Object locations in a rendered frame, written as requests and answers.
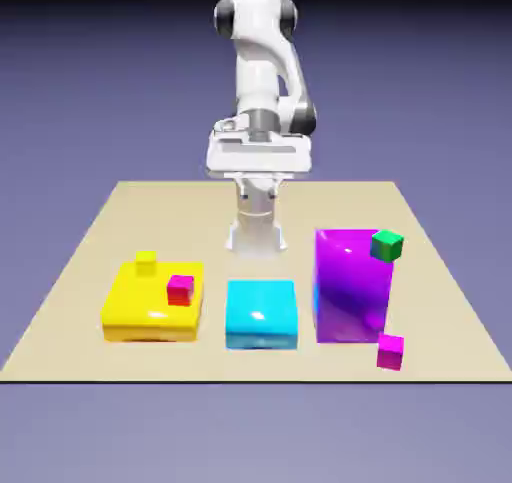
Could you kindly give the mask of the large cyan box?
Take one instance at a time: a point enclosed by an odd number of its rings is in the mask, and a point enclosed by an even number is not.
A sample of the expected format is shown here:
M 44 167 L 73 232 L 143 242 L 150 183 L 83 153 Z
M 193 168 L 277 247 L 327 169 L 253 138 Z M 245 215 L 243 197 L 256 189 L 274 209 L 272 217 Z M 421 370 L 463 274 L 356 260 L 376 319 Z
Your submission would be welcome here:
M 225 309 L 228 349 L 295 350 L 298 308 L 292 280 L 230 280 Z

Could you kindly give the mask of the small green cube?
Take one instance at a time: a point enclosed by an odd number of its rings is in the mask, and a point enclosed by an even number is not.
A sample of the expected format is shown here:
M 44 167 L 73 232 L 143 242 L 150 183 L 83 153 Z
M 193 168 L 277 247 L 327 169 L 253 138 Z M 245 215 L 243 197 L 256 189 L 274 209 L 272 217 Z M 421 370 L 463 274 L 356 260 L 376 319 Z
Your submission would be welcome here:
M 404 237 L 389 230 L 380 230 L 372 235 L 370 255 L 380 261 L 391 263 L 403 250 Z

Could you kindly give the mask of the small magenta cube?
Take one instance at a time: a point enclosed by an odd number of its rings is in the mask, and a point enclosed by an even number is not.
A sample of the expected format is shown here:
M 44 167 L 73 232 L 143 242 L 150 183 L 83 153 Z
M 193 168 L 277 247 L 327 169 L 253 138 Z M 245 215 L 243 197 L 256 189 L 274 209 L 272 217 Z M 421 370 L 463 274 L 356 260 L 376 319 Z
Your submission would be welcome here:
M 400 371 L 404 353 L 404 338 L 380 333 L 378 337 L 377 366 Z

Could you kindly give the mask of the large yellow box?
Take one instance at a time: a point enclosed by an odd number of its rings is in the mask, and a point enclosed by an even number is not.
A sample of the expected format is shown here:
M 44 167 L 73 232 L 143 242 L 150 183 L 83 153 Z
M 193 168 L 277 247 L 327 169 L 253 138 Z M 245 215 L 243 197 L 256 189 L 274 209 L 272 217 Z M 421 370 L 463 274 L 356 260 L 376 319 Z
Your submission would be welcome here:
M 188 305 L 168 303 L 168 284 L 180 275 L 193 279 Z M 141 275 L 134 261 L 122 263 L 101 309 L 104 338 L 111 342 L 197 339 L 204 288 L 201 262 L 158 261 Z

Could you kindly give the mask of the small red cube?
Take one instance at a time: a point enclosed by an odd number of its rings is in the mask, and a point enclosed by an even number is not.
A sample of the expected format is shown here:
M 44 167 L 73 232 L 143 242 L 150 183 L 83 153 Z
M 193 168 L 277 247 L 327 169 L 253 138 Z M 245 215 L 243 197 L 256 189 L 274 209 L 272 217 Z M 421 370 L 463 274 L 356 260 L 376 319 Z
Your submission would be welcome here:
M 194 286 L 195 281 L 192 275 L 172 275 L 166 287 L 168 304 L 170 306 L 190 306 L 194 295 Z

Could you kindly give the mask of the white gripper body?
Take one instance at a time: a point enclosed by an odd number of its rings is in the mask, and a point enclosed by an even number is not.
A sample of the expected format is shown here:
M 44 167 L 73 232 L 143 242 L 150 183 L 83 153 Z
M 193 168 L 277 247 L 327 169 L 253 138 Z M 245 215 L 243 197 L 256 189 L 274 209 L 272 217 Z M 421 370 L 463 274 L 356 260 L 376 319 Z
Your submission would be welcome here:
M 312 168 L 311 139 L 269 133 L 269 141 L 249 140 L 247 131 L 212 131 L 206 155 L 210 174 L 304 174 Z

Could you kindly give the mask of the large purple box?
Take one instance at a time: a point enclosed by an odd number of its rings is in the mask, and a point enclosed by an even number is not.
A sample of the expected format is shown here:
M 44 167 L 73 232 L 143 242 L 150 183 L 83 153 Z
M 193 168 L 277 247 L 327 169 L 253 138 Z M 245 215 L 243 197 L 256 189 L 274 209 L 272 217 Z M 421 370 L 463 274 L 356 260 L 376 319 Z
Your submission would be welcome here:
M 394 266 L 370 255 L 375 229 L 318 229 L 313 317 L 319 343 L 375 343 L 384 331 Z

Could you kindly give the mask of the small yellow cube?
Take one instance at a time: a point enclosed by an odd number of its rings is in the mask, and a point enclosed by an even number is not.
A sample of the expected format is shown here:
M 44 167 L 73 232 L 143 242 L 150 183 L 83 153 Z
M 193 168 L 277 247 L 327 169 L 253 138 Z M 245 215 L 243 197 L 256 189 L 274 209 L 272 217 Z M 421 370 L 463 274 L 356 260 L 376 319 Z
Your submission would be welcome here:
M 155 251 L 137 251 L 135 256 L 135 271 L 138 276 L 151 276 L 157 271 L 157 255 Z

